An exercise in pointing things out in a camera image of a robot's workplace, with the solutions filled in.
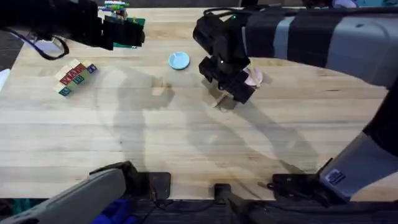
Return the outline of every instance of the blue plastic lid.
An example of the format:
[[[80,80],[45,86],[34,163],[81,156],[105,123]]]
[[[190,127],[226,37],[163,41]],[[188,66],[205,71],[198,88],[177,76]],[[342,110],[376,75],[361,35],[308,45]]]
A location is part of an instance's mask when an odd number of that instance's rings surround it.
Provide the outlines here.
[[[169,65],[176,70],[187,68],[189,56],[185,52],[174,52],[169,56]]]

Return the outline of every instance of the wooden tabletop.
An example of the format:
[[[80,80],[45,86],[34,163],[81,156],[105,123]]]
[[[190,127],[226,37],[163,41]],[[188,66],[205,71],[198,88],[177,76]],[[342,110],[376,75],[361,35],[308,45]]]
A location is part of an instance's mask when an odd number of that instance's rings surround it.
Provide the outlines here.
[[[244,198],[273,199],[258,182],[317,171],[386,95],[342,73],[260,59],[253,64],[265,79],[250,101],[213,108],[214,86],[198,72],[206,52],[192,39],[202,11],[130,9],[146,18],[136,50],[69,41],[70,54],[51,62],[25,45],[0,94],[0,197],[51,197],[91,170],[130,160],[139,170],[170,172],[171,198],[211,198],[211,186],[227,182]],[[187,69],[168,66],[176,51],[189,54]],[[99,72],[64,98],[53,76],[74,58]],[[354,200],[394,200],[397,189],[392,175]]]

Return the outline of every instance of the stack of blocks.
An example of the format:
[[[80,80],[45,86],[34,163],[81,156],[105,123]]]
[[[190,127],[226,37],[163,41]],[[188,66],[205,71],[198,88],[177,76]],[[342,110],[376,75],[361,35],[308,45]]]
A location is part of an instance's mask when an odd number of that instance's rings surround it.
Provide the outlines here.
[[[59,82],[54,87],[54,90],[63,96],[67,96],[96,70],[97,68],[91,62],[80,63],[74,59],[55,75]]]

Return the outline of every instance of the black wire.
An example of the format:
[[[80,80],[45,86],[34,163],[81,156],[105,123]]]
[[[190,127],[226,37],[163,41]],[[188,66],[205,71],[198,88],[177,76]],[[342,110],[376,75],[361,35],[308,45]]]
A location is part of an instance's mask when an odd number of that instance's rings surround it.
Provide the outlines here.
[[[390,209],[395,209],[395,206],[390,207],[384,207],[384,208],[371,208],[367,210],[360,210],[360,211],[316,211],[316,210],[299,210],[299,209],[293,209],[293,208],[285,208],[281,207],[278,205],[274,205],[269,202],[258,202],[262,204],[265,208],[266,207],[273,207],[285,212],[295,212],[295,213],[301,213],[301,214],[307,214],[307,215],[363,215],[363,214],[369,214],[369,213],[375,213],[375,212],[381,212],[384,210],[390,210]]]
[[[156,208],[164,211],[164,212],[168,212],[168,213],[197,213],[197,212],[204,212],[205,210],[208,210],[209,208],[211,208],[212,206],[214,206],[216,203],[214,201],[212,201],[210,204],[204,206],[203,208],[198,208],[198,209],[193,209],[193,210],[183,210],[183,209],[166,209],[166,208],[162,208],[158,203],[155,203]]]
[[[152,212],[154,212],[154,210],[156,209],[156,206],[152,207],[148,213],[144,216],[144,218],[142,218],[141,222],[139,222],[139,224],[144,224],[145,221],[147,220],[147,218],[149,217],[149,215],[152,214]]]
[[[210,14],[211,12],[216,12],[216,11],[227,11],[227,12],[223,12],[220,14]],[[203,15],[204,16],[214,16],[214,17],[224,17],[224,16],[230,16],[230,15],[235,15],[235,14],[253,14],[255,11],[247,11],[244,9],[233,9],[230,7],[217,7],[217,8],[213,8],[213,9],[206,9],[203,11]]]
[[[233,213],[232,213],[232,207],[231,207],[231,202],[227,199],[223,199],[225,202],[225,209],[226,209],[226,215],[227,215],[227,224],[233,224]]]
[[[45,58],[47,60],[56,60],[56,59],[62,58],[63,56],[69,54],[68,45],[65,43],[65,41],[63,41],[59,37],[53,36],[55,39],[59,40],[59,42],[62,44],[63,53],[58,55],[58,56],[56,56],[56,57],[54,57],[54,56],[46,54],[42,49],[38,48],[34,43],[32,43],[30,40],[26,39],[26,37],[24,37],[23,35],[19,34],[15,30],[12,30],[12,29],[7,28],[7,27],[3,27],[1,29],[4,30],[4,31],[10,32],[10,33],[16,35],[18,38],[20,38],[20,39],[24,40],[25,42],[27,42],[30,46],[32,46],[37,51],[37,53],[40,54],[40,56],[42,56],[43,58]]]

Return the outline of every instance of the pink object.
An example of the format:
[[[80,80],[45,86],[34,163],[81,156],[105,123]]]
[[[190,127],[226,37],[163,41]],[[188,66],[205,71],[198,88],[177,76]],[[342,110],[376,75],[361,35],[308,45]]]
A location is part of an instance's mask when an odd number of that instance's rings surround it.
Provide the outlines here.
[[[260,85],[262,82],[262,72],[260,69],[254,67],[252,70],[250,70],[246,67],[244,71],[249,74],[248,78],[244,81],[246,84],[249,86],[256,86],[257,84]]]

